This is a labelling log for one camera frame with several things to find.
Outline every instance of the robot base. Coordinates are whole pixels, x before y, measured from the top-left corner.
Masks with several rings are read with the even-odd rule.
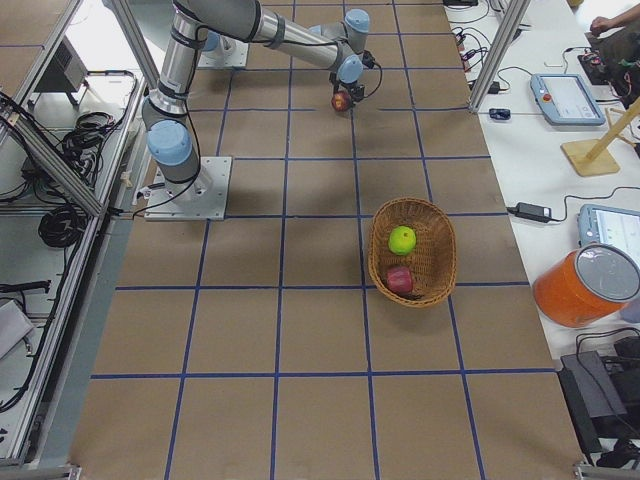
[[[231,175],[231,157],[202,157],[201,168],[205,170],[209,178],[213,179],[212,185],[203,193],[197,194],[195,200],[169,202],[159,207],[145,211],[145,219],[149,221],[184,221],[184,220],[224,220],[224,212],[227,207],[227,193],[229,191],[229,177]],[[164,176],[158,169],[154,182],[164,182]],[[152,190],[149,197],[149,205],[155,205],[169,200],[169,195],[164,189]]]
[[[246,68],[248,55],[249,45],[236,42],[233,52],[221,55],[219,58],[211,58],[204,54],[200,55],[198,69]]]

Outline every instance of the white desk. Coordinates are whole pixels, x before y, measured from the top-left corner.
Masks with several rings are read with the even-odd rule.
[[[447,9],[451,26],[456,21],[478,18],[486,11],[486,3],[465,10]],[[563,73],[562,52],[569,47],[587,46],[588,42],[578,27],[569,6],[559,0],[532,0],[527,11],[533,29],[524,31],[509,48],[500,68],[519,66],[531,73]],[[493,39],[498,20],[493,12],[486,18],[461,27],[475,27]],[[471,40],[465,46],[475,48]],[[568,73],[583,74],[576,57],[581,50],[566,54]],[[477,77],[478,69],[469,72],[468,78]],[[620,140],[614,140],[609,152],[620,164],[620,172],[598,177],[580,177],[566,159],[560,146],[569,141],[598,139],[607,127],[553,127],[547,123],[535,104],[529,88],[530,77],[518,70],[502,74],[511,84],[508,93],[488,95],[481,105],[479,118],[500,188],[508,206],[527,202],[551,207],[555,218],[564,212],[563,198],[567,194],[580,196],[605,196],[620,185],[640,186],[640,159],[633,149]],[[608,87],[593,87],[597,99],[612,98]],[[497,122],[489,118],[489,108],[509,108],[512,118]],[[640,192],[623,190],[613,199],[593,203],[637,209]],[[589,203],[569,200],[569,217],[561,224],[540,224],[511,217],[527,277],[531,283],[553,264],[578,247],[576,215],[580,206]],[[575,336],[585,331],[607,331],[629,326],[619,314],[613,314],[580,330],[569,329],[540,315],[547,342],[556,364],[560,366],[562,355],[575,352]],[[605,346],[610,339],[589,342],[589,347]]]

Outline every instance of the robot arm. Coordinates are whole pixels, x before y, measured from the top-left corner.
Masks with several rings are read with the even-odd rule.
[[[358,80],[364,66],[373,68],[375,60],[364,49],[369,16],[363,10],[349,11],[344,22],[307,29],[263,8],[257,0],[173,0],[173,4],[176,13],[164,65],[142,117],[167,192],[170,196],[180,192],[174,201],[197,200],[210,183],[203,178],[185,125],[189,88],[209,31],[260,43],[329,70],[336,110],[351,108],[364,98]]]
[[[150,101],[171,116],[186,114],[185,100],[209,30],[242,42],[260,43],[329,70],[334,92],[343,87],[349,107],[364,98],[358,85],[364,65],[369,16],[351,10],[344,22],[301,27],[260,5],[257,0],[174,0],[176,15],[158,88]]]

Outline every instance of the orange bucket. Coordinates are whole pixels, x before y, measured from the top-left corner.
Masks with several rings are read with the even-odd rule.
[[[620,310],[640,293],[640,270],[621,250],[593,243],[574,250],[533,284],[540,310],[581,327]]]

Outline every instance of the tablet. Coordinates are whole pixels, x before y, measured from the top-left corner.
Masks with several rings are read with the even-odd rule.
[[[552,125],[602,125],[605,117],[580,75],[538,73],[531,91]]]
[[[578,229],[581,245],[613,245],[640,265],[640,212],[585,204],[578,216]]]

